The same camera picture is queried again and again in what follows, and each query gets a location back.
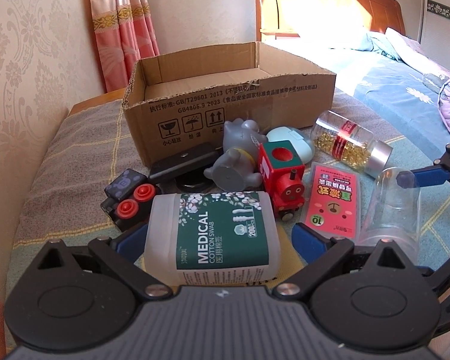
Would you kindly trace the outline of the clear plastic jar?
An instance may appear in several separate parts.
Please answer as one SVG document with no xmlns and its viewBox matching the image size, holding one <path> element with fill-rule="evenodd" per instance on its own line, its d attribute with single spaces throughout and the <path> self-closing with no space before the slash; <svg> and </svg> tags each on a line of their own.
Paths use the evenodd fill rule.
<svg viewBox="0 0 450 360">
<path fill-rule="evenodd" d="M 420 187 L 416 176 L 400 167 L 383 170 L 376 178 L 358 244 L 396 242 L 416 263 L 419 254 Z"/>
</svg>

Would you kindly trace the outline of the pink card pack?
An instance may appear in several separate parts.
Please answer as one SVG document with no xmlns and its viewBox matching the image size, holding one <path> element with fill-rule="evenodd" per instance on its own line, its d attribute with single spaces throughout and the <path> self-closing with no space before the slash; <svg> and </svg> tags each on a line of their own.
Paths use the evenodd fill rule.
<svg viewBox="0 0 450 360">
<path fill-rule="evenodd" d="M 359 174 L 313 162 L 300 221 L 326 238 L 355 241 L 360 230 Z"/>
</svg>

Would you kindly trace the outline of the medical cotton swab container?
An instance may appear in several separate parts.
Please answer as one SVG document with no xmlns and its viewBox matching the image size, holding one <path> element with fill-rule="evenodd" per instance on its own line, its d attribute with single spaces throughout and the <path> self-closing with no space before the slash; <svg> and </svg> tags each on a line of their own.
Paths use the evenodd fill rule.
<svg viewBox="0 0 450 360">
<path fill-rule="evenodd" d="M 153 199 L 145 270 L 170 286 L 257 284 L 273 279 L 281 247 L 263 191 L 173 193 Z"/>
</svg>

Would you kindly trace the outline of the pill bottle silver cap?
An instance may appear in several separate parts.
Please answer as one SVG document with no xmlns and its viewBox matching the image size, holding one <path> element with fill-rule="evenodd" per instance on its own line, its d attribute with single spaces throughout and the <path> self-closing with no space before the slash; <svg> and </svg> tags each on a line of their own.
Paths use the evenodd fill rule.
<svg viewBox="0 0 450 360">
<path fill-rule="evenodd" d="M 373 178 L 385 170 L 393 151 L 370 130 L 333 111 L 316 119 L 310 135 L 317 149 Z"/>
</svg>

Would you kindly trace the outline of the black oval glossy object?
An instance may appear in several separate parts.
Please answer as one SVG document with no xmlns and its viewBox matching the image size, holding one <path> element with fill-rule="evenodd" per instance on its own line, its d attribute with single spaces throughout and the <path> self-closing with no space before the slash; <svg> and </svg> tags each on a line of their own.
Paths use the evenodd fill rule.
<svg viewBox="0 0 450 360">
<path fill-rule="evenodd" d="M 213 187 L 210 181 L 187 182 L 176 180 L 175 185 L 177 189 L 186 194 L 204 193 Z"/>
</svg>

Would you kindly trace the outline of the red wooden toy train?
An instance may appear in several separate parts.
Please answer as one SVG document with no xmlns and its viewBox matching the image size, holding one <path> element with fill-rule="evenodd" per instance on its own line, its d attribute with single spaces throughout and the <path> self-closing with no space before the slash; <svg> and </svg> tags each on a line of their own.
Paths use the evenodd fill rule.
<svg viewBox="0 0 450 360">
<path fill-rule="evenodd" d="M 268 141 L 260 144 L 258 169 L 265 191 L 269 194 L 274 216 L 289 221 L 305 204 L 302 178 L 305 165 L 290 141 Z"/>
</svg>

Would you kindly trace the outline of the mint green oval case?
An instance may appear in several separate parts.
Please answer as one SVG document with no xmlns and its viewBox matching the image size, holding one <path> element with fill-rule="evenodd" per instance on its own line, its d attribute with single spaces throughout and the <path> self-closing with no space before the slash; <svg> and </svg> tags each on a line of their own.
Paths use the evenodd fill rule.
<svg viewBox="0 0 450 360">
<path fill-rule="evenodd" d="M 294 127 L 280 126 L 270 130 L 266 137 L 268 141 L 289 141 L 297 152 L 303 164 L 312 161 L 315 155 L 315 148 L 311 138 Z"/>
</svg>

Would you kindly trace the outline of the grey rubber animal toy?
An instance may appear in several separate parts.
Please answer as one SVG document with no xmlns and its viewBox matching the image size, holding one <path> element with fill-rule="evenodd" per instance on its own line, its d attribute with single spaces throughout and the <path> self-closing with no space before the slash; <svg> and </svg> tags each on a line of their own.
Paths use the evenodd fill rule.
<svg viewBox="0 0 450 360">
<path fill-rule="evenodd" d="M 263 183 L 257 170 L 260 144 L 268 142 L 266 135 L 252 119 L 237 118 L 224 123 L 223 154 L 204 176 L 227 192 L 257 189 Z"/>
</svg>

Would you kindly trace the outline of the black rectangular device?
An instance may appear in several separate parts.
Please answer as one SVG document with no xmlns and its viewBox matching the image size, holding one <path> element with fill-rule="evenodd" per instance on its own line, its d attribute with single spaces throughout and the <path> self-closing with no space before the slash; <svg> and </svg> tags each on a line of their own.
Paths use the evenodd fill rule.
<svg viewBox="0 0 450 360">
<path fill-rule="evenodd" d="M 160 184 L 197 169 L 210 167 L 220 156 L 210 143 L 202 143 L 182 152 L 170 155 L 151 165 L 149 179 Z"/>
</svg>

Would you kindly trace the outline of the checked blanket on table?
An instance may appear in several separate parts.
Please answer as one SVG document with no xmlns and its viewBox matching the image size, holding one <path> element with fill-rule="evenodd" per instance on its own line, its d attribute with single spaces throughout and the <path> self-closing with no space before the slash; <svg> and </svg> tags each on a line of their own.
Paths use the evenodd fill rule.
<svg viewBox="0 0 450 360">
<path fill-rule="evenodd" d="M 369 128 L 393 147 L 389 166 L 422 167 L 431 163 L 411 141 L 381 119 L 368 106 L 336 89 L 332 109 Z M 121 101 L 90 108 L 67 117 L 52 140 L 34 178 L 20 215 L 7 275 L 6 294 L 25 271 L 44 243 L 53 238 L 67 245 L 85 245 L 96 236 L 115 237 L 120 232 L 100 208 L 104 188 L 126 168 L 147 173 L 131 139 Z M 425 192 L 421 193 L 421 225 L 426 220 Z M 303 267 L 289 241 L 293 221 L 278 225 L 282 256 L 279 278 L 252 285 L 280 283 Z M 420 264 L 435 268 L 420 253 L 438 250 L 436 241 L 420 235 Z M 431 348 L 450 359 L 450 332 L 433 340 Z"/>
</svg>

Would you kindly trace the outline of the blue bed sheet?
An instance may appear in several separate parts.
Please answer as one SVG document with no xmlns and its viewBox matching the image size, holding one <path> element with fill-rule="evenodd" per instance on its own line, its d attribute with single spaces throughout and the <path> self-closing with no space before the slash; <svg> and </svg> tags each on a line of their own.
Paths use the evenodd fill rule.
<svg viewBox="0 0 450 360">
<path fill-rule="evenodd" d="M 450 143 L 437 108 L 450 71 L 427 57 L 419 43 L 387 29 L 300 34 L 267 44 L 301 56 L 337 75 L 337 88 L 370 107 L 424 151 Z"/>
</svg>

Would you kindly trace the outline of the brown cardboard box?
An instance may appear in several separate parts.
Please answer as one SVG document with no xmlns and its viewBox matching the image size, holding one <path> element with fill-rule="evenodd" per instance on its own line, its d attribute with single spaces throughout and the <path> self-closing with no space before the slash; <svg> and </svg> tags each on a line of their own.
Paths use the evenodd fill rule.
<svg viewBox="0 0 450 360">
<path fill-rule="evenodd" d="M 335 73 L 263 42 L 185 49 L 137 61 L 122 109 L 142 164 L 202 143 L 220 147 L 224 124 L 261 132 L 306 128 L 331 108 Z"/>
</svg>

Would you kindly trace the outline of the wooden bed headboard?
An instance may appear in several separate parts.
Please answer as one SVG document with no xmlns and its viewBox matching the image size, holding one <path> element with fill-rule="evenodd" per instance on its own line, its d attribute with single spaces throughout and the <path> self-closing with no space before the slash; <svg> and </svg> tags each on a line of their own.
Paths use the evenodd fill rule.
<svg viewBox="0 0 450 360">
<path fill-rule="evenodd" d="M 298 38 L 302 29 L 340 32 L 364 27 L 406 33 L 397 0 L 255 0 L 258 41 Z"/>
</svg>

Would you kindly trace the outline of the pink patterned curtain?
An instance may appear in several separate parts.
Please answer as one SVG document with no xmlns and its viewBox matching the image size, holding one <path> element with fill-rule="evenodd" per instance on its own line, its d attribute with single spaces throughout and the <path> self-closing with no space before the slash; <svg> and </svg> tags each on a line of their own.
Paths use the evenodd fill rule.
<svg viewBox="0 0 450 360">
<path fill-rule="evenodd" d="M 128 85 L 136 61 L 160 54 L 148 0 L 90 0 L 100 66 L 109 92 Z"/>
</svg>

